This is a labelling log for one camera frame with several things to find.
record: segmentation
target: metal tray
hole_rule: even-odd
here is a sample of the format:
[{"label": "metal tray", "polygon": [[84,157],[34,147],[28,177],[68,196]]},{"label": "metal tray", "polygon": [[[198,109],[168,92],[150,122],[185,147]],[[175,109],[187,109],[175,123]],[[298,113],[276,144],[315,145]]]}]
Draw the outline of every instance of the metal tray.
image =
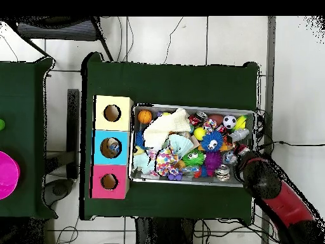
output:
[{"label": "metal tray", "polygon": [[138,121],[138,113],[142,109],[147,109],[151,111],[152,118],[155,119],[157,117],[157,112],[174,112],[176,109],[182,108],[187,111],[189,115],[202,111],[209,114],[221,114],[221,115],[233,115],[235,117],[239,117],[241,115],[248,115],[246,120],[246,128],[249,130],[249,136],[245,139],[241,140],[240,143],[246,144],[250,149],[255,149],[256,147],[256,137],[255,131],[257,130],[257,120],[256,113],[254,111],[245,111],[245,110],[236,110],[236,109],[215,109],[208,107],[184,107],[184,106],[176,106],[176,105],[147,105],[147,104],[135,104],[132,109],[132,122],[133,129],[131,130],[131,140],[130,140],[130,151],[129,151],[129,178],[134,180],[135,182],[157,182],[157,183],[165,183],[165,184],[192,184],[192,185],[209,185],[209,186],[231,186],[231,187],[242,187],[242,184],[236,180],[234,177],[232,166],[230,168],[230,179],[227,181],[218,180],[216,177],[199,177],[199,178],[188,178],[183,177],[181,181],[177,180],[168,180],[167,177],[160,176],[159,180],[146,179],[141,178],[141,172],[132,172],[132,160],[133,160],[133,150],[135,148],[135,133],[145,128],[147,125],[143,125]]}]

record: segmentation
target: blue block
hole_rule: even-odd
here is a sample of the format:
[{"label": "blue block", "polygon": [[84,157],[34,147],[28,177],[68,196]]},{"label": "blue block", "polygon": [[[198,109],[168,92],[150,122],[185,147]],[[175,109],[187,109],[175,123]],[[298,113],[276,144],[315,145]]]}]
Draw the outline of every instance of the blue block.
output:
[{"label": "blue block", "polygon": [[[122,144],[121,152],[115,158],[106,158],[100,152],[100,144],[104,139],[115,138]],[[129,132],[95,130],[94,165],[127,165],[129,153]]]}]

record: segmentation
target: pink container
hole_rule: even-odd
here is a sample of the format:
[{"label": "pink container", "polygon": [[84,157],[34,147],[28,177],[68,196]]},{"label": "pink container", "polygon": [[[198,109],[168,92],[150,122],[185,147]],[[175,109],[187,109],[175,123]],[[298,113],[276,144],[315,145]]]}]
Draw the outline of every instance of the pink container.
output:
[{"label": "pink container", "polygon": [[17,162],[0,151],[0,200],[15,190],[19,175],[20,169]]}]

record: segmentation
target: orange basketball toy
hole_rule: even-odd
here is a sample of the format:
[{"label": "orange basketball toy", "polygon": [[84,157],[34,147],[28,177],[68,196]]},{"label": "orange basketball toy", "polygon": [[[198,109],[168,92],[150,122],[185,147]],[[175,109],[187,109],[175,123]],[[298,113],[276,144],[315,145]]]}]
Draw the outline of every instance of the orange basketball toy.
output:
[{"label": "orange basketball toy", "polygon": [[138,115],[138,120],[139,122],[143,123],[143,124],[148,124],[151,122],[152,120],[152,114],[150,111],[144,109],[142,111],[139,112],[139,115]]}]

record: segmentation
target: green table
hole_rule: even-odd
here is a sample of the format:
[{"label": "green table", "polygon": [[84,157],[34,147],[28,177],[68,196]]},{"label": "green table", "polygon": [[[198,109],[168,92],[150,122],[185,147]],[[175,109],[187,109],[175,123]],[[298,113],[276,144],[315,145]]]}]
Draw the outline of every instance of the green table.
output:
[{"label": "green table", "polygon": [[83,62],[81,218],[99,216],[242,218],[251,222],[251,196],[241,187],[131,182],[124,200],[89,198],[93,96],[130,97],[134,102],[256,110],[258,66],[181,66]]},{"label": "green table", "polygon": [[0,216],[54,218],[42,201],[45,170],[43,81],[53,59],[35,63],[0,62],[0,151],[20,165],[13,193],[0,200]]}]

